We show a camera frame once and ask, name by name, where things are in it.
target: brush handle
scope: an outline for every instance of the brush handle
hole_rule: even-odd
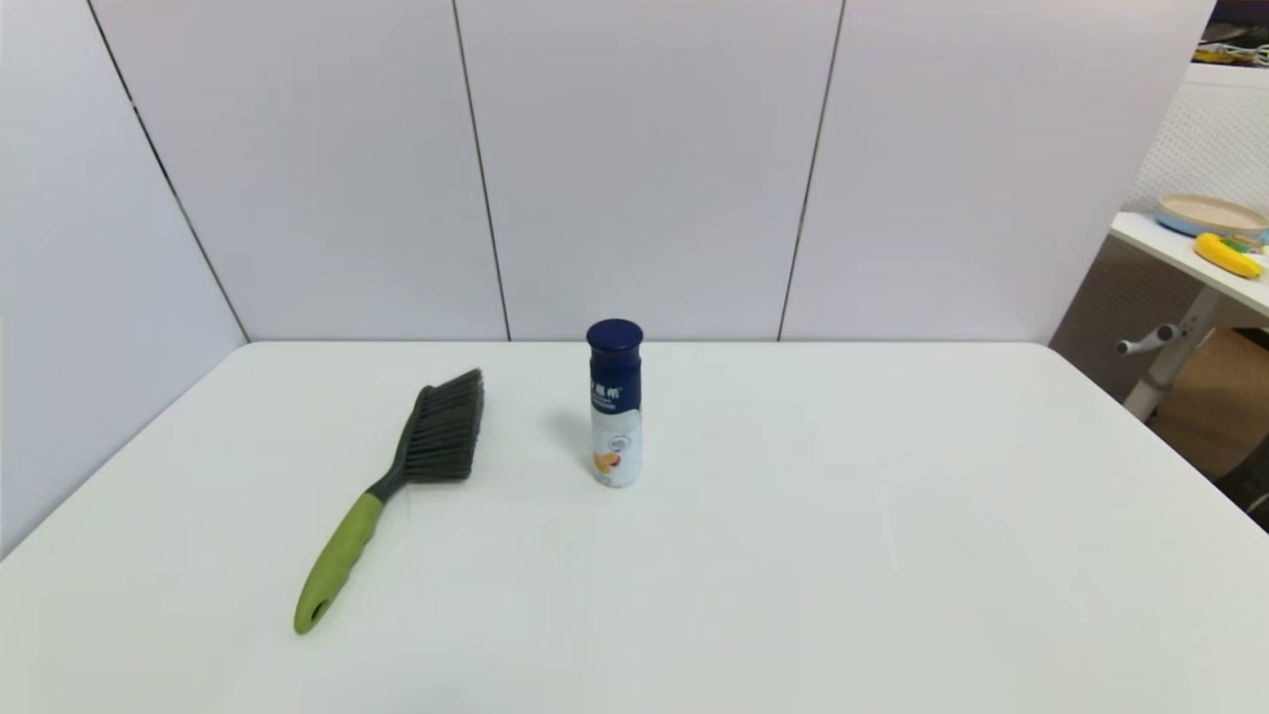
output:
[[[348,582],[353,564],[362,557],[362,550],[374,535],[374,524],[382,512],[383,502],[369,493],[363,493],[339,523],[335,534],[326,542],[326,548],[321,549],[321,555],[313,563],[313,569],[308,572],[305,590],[299,592],[299,604],[296,605],[297,634],[302,635],[313,629],[330,609],[330,604]]]

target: fruit illustration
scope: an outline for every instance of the fruit illustration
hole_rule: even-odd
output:
[[[610,474],[613,472],[613,467],[622,463],[622,458],[612,451],[607,454],[595,454],[594,460],[595,468],[599,469],[600,474]]]
[[[1194,238],[1194,252],[1236,275],[1245,278],[1260,276],[1260,263],[1230,247],[1214,232],[1199,233]]]

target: cleaning brush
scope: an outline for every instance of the cleaning brush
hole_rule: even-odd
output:
[[[401,432],[392,468],[353,503],[313,563],[296,606],[296,633],[313,629],[326,614],[392,495],[407,482],[461,482],[471,474],[483,407],[480,370],[423,388]]]

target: brush bristles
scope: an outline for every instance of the brush bristles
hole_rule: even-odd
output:
[[[466,479],[472,471],[483,408],[480,370],[440,387],[423,388],[405,451],[405,477],[412,482]]]

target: yellow banana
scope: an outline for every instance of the yellow banana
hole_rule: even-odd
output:
[[[1208,261],[1245,278],[1260,276],[1260,263],[1230,247],[1214,232],[1203,232],[1194,238],[1194,252]]]

